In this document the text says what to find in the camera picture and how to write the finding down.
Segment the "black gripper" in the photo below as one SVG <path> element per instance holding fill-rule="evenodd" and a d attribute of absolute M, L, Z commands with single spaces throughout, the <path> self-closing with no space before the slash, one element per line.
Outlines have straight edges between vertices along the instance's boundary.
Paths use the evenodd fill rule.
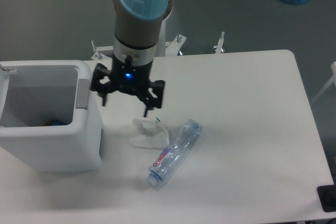
<path fill-rule="evenodd" d="M 160 109 L 163 102 L 165 88 L 164 80 L 150 81 L 150 71 L 153 61 L 141 66 L 127 65 L 112 56 L 112 69 L 98 63 L 92 73 L 90 90 L 96 92 L 102 99 L 102 106 L 106 106 L 109 93 L 135 95 L 144 103 L 144 117 L 155 108 Z"/>

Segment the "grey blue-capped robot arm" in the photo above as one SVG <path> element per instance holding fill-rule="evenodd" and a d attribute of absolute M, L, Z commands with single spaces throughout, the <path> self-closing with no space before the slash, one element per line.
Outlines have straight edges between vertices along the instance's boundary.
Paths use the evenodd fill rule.
<path fill-rule="evenodd" d="M 107 102 L 115 91 L 136 96 L 145 110 L 162 107 L 165 81 L 150 80 L 162 22 L 172 10 L 171 0 L 113 0 L 116 12 L 112 68 L 96 65 L 91 91 Z"/>

